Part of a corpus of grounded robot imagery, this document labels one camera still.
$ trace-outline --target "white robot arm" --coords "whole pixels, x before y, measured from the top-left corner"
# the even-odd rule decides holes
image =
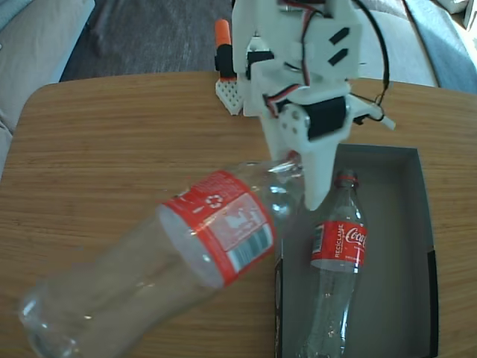
[[[260,117],[272,159],[290,151],[301,155],[310,210],[331,187],[338,144],[348,138],[353,122],[370,117],[394,129],[381,108],[388,82],[376,101],[351,94],[348,79],[358,77],[362,27],[351,1],[237,0],[232,17],[236,80],[228,76],[216,86],[232,114],[243,108],[244,115]]]

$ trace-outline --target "wooden table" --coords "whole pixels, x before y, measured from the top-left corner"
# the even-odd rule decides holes
[[[230,117],[212,73],[44,87],[25,106],[0,185],[0,357],[32,357],[16,317],[38,277],[91,260],[158,200],[214,169],[264,160],[257,119]],[[377,81],[355,92],[374,96]],[[418,147],[435,229],[442,357],[477,357],[477,97],[395,84],[395,132],[350,142]],[[153,329],[132,357],[273,357],[274,259]]]

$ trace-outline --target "coca-cola logo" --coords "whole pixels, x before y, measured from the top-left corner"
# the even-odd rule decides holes
[[[351,244],[358,244],[363,248],[366,248],[366,235],[360,233],[357,227],[350,229],[347,232],[345,239]]]

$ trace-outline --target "cardboard box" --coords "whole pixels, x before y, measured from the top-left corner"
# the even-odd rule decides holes
[[[348,319],[352,358],[436,357],[438,296],[426,185],[414,148],[341,145],[335,170],[358,174],[368,223],[365,263]],[[277,249],[276,357],[294,358],[312,319],[313,213]]]

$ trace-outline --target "coca-cola bottle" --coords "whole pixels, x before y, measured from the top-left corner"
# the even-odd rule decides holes
[[[343,170],[319,209],[312,252],[315,282],[312,327],[299,358],[343,356],[347,319],[364,260],[367,224],[358,202],[358,177]]]
[[[41,357],[121,356],[153,324],[207,299],[270,253],[303,193],[299,158],[211,174],[94,262],[39,282],[19,312],[33,349]]]

